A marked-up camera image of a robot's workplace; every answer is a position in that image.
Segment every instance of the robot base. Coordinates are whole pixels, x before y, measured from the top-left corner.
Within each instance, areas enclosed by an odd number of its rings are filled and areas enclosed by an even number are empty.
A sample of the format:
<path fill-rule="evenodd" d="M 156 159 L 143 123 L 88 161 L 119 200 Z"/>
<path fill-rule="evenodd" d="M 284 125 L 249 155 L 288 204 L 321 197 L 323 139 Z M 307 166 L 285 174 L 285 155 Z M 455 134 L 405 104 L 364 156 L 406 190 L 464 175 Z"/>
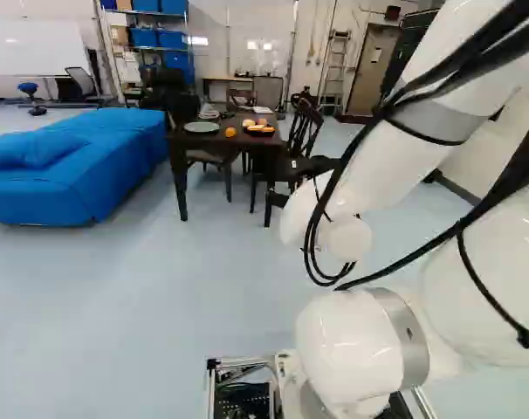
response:
<path fill-rule="evenodd" d="M 232 389 L 237 393 L 236 398 L 230 397 Z M 307 384 L 298 356 L 292 350 L 270 357 L 207 360 L 205 401 L 207 419 L 253 416 L 257 419 L 334 419 Z M 436 416 L 422 390 L 415 388 L 404 395 L 393 393 L 387 408 L 377 416 L 377 419 L 393 418 L 436 419 Z"/>

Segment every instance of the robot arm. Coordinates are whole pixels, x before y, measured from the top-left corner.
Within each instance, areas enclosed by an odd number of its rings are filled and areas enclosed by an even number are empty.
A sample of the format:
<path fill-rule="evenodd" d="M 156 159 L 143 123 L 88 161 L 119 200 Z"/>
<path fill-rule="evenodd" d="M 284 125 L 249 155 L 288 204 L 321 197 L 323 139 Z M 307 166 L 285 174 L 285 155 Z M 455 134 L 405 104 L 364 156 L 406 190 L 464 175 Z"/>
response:
<path fill-rule="evenodd" d="M 514 3 L 449 0 L 404 69 L 395 90 L 426 79 L 423 75 L 443 67 L 452 54 L 458 64 L 469 58 L 460 56 L 461 48 L 465 49 L 467 41 L 491 18 L 499 17 L 500 13 L 511 14 L 508 9 Z M 433 91 L 449 79 L 452 76 L 447 75 L 428 83 L 420 92 Z M 355 153 L 349 153 L 340 179 L 333 182 L 333 172 L 325 173 L 304 183 L 291 196 L 280 221 L 282 241 L 301 245 L 306 228 L 313 221 L 317 196 L 324 195 L 327 186 L 335 183 L 324 208 L 331 221 L 319 213 L 322 217 L 313 245 L 326 247 L 344 262 L 360 260 L 369 248 L 372 234 L 354 215 L 400 201 L 522 85 L 529 85 L 529 53 L 444 94 L 408 104 L 404 97 L 388 117 L 364 128 L 368 134 L 362 135 Z"/>
<path fill-rule="evenodd" d="M 285 206 L 285 243 L 305 236 L 305 251 L 325 246 L 346 263 L 315 282 L 333 285 L 367 252 L 372 233 L 356 214 L 398 202 L 529 85 L 525 35 L 525 0 L 446 2 L 388 106 L 350 145 L 342 167 L 304 183 Z M 420 295 L 332 292 L 299 315 L 302 368 L 333 415 L 374 416 L 390 393 L 462 374 L 464 360 L 529 365 L 529 333 L 522 334 L 529 332 L 529 187 L 473 213 L 461 230 L 441 236 Z"/>

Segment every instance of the metal shelf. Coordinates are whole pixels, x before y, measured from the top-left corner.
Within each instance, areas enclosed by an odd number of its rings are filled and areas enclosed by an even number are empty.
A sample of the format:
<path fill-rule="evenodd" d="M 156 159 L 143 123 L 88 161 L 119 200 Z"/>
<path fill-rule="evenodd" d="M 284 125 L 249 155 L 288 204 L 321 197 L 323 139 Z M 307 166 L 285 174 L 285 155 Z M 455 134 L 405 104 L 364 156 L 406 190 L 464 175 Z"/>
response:
<path fill-rule="evenodd" d="M 124 45 L 129 50 L 150 50 L 150 51 L 171 51 L 171 52 L 189 52 L 189 50 L 180 50 L 177 48 L 166 48 L 164 46 L 133 46 Z"/>
<path fill-rule="evenodd" d="M 106 12 L 109 13 L 122 13 L 124 15 L 149 15 L 149 16 L 168 16 L 168 17 L 177 17 L 184 18 L 184 15 L 174 15 L 169 13 L 160 13 L 159 11 L 142 11 L 142 10 L 115 10 L 115 9 L 106 9 Z"/>

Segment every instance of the door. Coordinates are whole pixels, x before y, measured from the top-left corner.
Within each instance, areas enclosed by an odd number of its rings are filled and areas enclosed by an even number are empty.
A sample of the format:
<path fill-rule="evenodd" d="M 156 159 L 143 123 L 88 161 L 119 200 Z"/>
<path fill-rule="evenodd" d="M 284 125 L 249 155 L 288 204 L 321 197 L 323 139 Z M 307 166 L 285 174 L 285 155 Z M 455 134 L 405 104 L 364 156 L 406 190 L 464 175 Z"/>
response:
<path fill-rule="evenodd" d="M 400 34 L 401 30 L 396 26 L 368 25 L 347 113 L 371 115 L 381 98 L 381 84 Z"/>

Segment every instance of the desk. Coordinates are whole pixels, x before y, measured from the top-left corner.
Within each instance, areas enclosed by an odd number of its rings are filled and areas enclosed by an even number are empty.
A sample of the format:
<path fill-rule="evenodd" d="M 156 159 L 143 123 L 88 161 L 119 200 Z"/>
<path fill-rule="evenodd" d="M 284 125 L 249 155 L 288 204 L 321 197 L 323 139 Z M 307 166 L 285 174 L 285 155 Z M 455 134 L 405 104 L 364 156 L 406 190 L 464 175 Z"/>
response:
<path fill-rule="evenodd" d="M 249 77 L 203 77 L 203 94 L 205 97 L 210 98 L 210 83 L 251 83 L 253 79 Z"/>
<path fill-rule="evenodd" d="M 270 125 L 276 128 L 272 137 L 253 137 L 244 132 L 242 122 L 245 119 L 266 118 Z M 235 137 L 226 138 L 225 129 L 234 127 Z M 215 134 L 190 134 L 181 128 L 168 134 L 169 162 L 174 174 L 175 193 L 182 221 L 187 221 L 187 150 L 193 149 L 224 149 L 236 148 L 243 151 L 257 151 L 265 162 L 267 188 L 274 185 L 274 171 L 276 160 L 285 150 L 286 143 L 282 141 L 278 130 L 278 122 L 272 114 L 237 113 L 233 118 L 220 122 L 220 131 Z"/>

